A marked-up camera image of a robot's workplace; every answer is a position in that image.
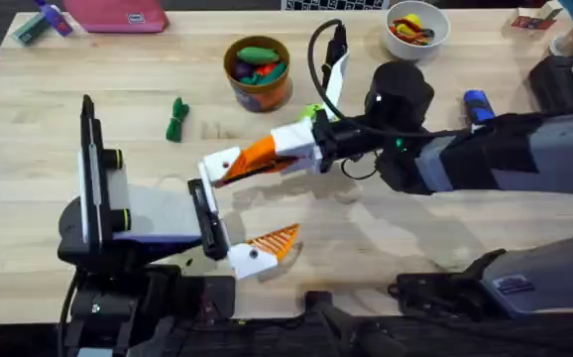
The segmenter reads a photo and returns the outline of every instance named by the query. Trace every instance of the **orange cup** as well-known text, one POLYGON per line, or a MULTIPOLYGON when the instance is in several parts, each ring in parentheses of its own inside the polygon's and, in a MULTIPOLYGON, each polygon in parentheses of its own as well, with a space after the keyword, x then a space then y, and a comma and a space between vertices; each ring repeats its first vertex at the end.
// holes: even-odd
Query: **orange cup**
POLYGON ((277 109, 286 101, 290 91, 290 82, 288 80, 289 56, 287 48, 280 41, 265 36, 252 36, 240 39, 230 46, 225 53, 223 66, 225 67, 229 84, 231 84, 236 94, 236 100, 245 109, 252 112, 270 111, 277 109), (233 76, 236 54, 247 47, 259 47, 276 51, 280 56, 280 61, 285 64, 285 71, 278 79, 268 84, 249 85, 239 82, 233 76))

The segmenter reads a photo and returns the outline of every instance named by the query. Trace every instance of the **cup of toys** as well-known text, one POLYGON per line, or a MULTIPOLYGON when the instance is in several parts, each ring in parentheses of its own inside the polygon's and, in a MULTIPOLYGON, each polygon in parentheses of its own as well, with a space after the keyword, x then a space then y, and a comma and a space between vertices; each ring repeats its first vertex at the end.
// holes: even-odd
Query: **cup of toys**
POLYGON ((445 13, 421 1, 397 3, 388 10, 384 21, 384 44, 402 60, 428 57, 447 40, 450 31, 445 13))
POLYGON ((278 40, 265 36, 238 40, 225 53, 223 64, 236 99, 245 109, 270 111, 287 99, 289 56, 278 40))

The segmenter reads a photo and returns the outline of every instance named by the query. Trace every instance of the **green cord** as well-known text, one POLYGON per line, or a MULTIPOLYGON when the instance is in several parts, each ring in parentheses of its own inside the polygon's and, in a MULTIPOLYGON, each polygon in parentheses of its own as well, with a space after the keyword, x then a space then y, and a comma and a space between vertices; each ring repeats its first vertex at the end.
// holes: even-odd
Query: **green cord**
POLYGON ((166 130, 166 139, 171 142, 180 143, 182 137, 181 125, 185 120, 187 113, 189 113, 189 105, 183 104, 182 99, 178 97, 172 106, 172 118, 170 119, 168 129, 166 130))

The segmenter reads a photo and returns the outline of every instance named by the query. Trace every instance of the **wooden table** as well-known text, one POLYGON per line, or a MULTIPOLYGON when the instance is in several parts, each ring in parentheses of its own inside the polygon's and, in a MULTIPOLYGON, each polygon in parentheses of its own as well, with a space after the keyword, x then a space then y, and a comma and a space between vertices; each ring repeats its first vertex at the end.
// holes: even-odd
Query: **wooden table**
MULTIPOLYGON (((550 39, 569 29, 562 18, 547 32, 505 28, 507 10, 448 10, 449 41, 420 67, 436 90, 426 126, 461 127, 464 90, 486 90, 496 112, 528 111, 522 82, 550 39)), ((12 29, 30 14, 18 14, 12 29)), ((184 190, 205 154, 245 145, 295 120, 318 102, 305 64, 312 31, 339 17, 351 59, 340 107, 363 110, 378 64, 382 12, 169 13, 160 35, 91 35, 75 28, 28 49, 9 38, 0 49, 0 322, 56 321, 72 267, 57 258, 57 219, 77 195, 75 154, 81 96, 96 102, 109 146, 124 150, 131 183, 184 190), (234 99, 222 56, 234 40, 264 34, 290 51, 294 92, 287 106, 251 114, 234 99), (183 144, 164 139, 173 99, 191 105, 183 144)), ((329 34, 318 46, 318 61, 329 34)), ((351 167, 368 171, 372 159, 351 167)), ((432 197, 395 193, 378 178, 353 182, 338 171, 249 178, 217 191, 234 239, 301 223, 295 259, 239 282, 236 315, 288 316, 312 289, 329 289, 353 313, 395 313, 384 293, 401 272, 458 270, 498 247, 528 248, 573 236, 573 196, 523 192, 455 192, 432 197), (345 205, 338 191, 361 189, 345 205)), ((200 254, 172 257, 189 270, 229 274, 200 254)))

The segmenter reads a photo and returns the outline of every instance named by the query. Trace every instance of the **pink notebook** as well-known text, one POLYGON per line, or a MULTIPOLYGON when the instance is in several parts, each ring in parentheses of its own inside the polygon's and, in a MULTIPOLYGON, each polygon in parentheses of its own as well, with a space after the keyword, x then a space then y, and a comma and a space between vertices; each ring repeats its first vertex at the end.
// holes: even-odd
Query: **pink notebook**
POLYGON ((157 33, 168 25, 158 0, 64 0, 63 4, 88 32, 157 33))

